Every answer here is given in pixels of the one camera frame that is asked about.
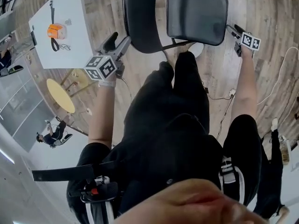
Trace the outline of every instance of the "black cable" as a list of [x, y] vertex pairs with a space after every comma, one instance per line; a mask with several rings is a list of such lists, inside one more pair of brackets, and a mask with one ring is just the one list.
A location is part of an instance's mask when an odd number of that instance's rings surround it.
[[212, 100], [221, 100], [221, 99], [224, 99], [224, 100], [231, 100], [232, 99], [232, 97], [231, 98], [229, 98], [229, 99], [227, 99], [227, 98], [212, 98], [210, 95], [208, 95], [209, 96], [209, 98], [210, 99], [212, 99]]
[[232, 96], [231, 101], [230, 101], [230, 103], [229, 103], [229, 105], [228, 105], [228, 108], [226, 109], [225, 114], [224, 114], [224, 116], [223, 116], [223, 118], [222, 118], [222, 120], [221, 120], [221, 122], [220, 122], [220, 128], [219, 128], [219, 132], [218, 132], [218, 135], [217, 135], [217, 138], [216, 138], [217, 140], [219, 139], [219, 136], [220, 136], [221, 131], [222, 131], [222, 123], [223, 123], [223, 121], [224, 121], [224, 119], [225, 119], [225, 117], [226, 117], [226, 114], [228, 113], [228, 110], [229, 110], [229, 108], [230, 108], [230, 106], [231, 106], [231, 104], [232, 104], [232, 102], [233, 102], [234, 97], [235, 97], [235, 96]]
[[122, 80], [122, 81], [123, 81], [123, 82], [126, 84], [126, 86], [127, 86], [128, 90], [129, 90], [130, 97], [131, 97], [131, 103], [132, 103], [132, 93], [131, 93], [130, 87], [129, 87], [129, 85], [128, 85], [127, 81], [126, 81], [124, 78], [121, 78], [121, 80]]

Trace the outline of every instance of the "foot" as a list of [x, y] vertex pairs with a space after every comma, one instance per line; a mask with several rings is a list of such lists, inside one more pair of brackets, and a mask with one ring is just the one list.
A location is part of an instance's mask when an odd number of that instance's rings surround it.
[[71, 136], [73, 136], [71, 133], [70, 134], [67, 134], [64, 138], [64, 141], [67, 141]]
[[272, 120], [272, 126], [271, 126], [272, 132], [277, 130], [277, 126], [278, 126], [278, 119], [275, 118], [275, 119]]
[[189, 49], [188, 51], [190, 51], [194, 56], [195, 58], [199, 57], [200, 54], [202, 53], [203, 49], [204, 49], [205, 45], [202, 44], [202, 43], [195, 43], [193, 44]]

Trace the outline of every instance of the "table leg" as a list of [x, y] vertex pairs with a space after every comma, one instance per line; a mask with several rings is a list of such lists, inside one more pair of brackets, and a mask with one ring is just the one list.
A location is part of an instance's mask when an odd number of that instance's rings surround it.
[[70, 69], [70, 71], [66, 74], [66, 76], [64, 77], [64, 79], [63, 79], [62, 82], [60, 83], [61, 86], [65, 83], [65, 81], [66, 81], [67, 78], [72, 74], [73, 71], [74, 71], [74, 69]]
[[71, 83], [71, 84], [69, 85], [69, 87], [67, 87], [65, 90], [68, 91], [69, 88], [70, 88], [72, 85], [74, 85], [74, 84], [76, 84], [76, 82]]
[[82, 88], [81, 90], [79, 90], [79, 91], [73, 93], [72, 95], [70, 95], [70, 97], [73, 98], [75, 95], [78, 95], [80, 92], [85, 91], [87, 88], [91, 87], [91, 86], [94, 85], [95, 83], [98, 83], [98, 81], [95, 81], [95, 82], [89, 84], [88, 86]]

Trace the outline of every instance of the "wrist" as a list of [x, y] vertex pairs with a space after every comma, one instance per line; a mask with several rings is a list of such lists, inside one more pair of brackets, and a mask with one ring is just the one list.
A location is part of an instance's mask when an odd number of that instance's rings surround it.
[[109, 80], [100, 80], [99, 81], [99, 87], [110, 87], [115, 88], [116, 81], [109, 81]]
[[251, 55], [251, 54], [245, 54], [245, 55], [242, 55], [242, 59], [243, 59], [243, 60], [246, 60], [246, 61], [248, 61], [248, 60], [252, 60], [252, 55]]

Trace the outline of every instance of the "wristband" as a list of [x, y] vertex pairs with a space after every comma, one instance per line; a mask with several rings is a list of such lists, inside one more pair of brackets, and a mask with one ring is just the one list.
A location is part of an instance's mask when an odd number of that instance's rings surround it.
[[116, 81], [100, 80], [99, 81], [99, 87], [100, 86], [115, 87], [116, 86]]

